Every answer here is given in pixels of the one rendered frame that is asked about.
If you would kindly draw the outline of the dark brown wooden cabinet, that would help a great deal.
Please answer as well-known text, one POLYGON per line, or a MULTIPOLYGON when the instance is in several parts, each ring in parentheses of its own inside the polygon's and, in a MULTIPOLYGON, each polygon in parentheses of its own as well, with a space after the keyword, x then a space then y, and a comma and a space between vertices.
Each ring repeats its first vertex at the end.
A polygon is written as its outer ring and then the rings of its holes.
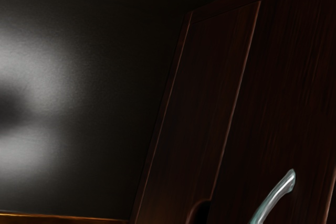
POLYGON ((336 0, 186 14, 129 224, 336 224, 336 0))

